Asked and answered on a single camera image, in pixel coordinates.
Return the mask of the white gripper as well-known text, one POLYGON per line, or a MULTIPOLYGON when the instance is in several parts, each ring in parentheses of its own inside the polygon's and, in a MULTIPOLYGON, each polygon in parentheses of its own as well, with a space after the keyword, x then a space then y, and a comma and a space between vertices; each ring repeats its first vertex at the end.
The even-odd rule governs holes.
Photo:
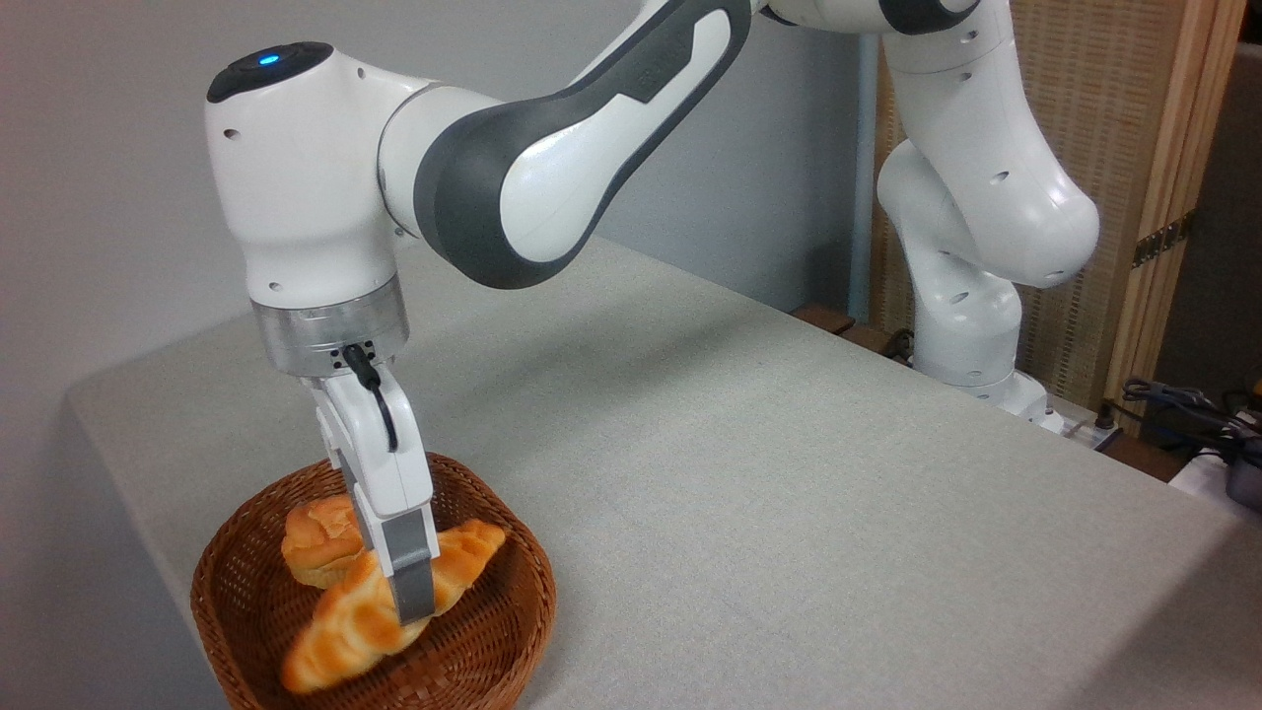
POLYGON ((346 463, 365 545, 379 557, 398 623, 435 614, 432 565, 439 556, 433 484, 416 417, 387 367, 376 368, 385 407, 352 375, 309 378, 329 462, 346 463))

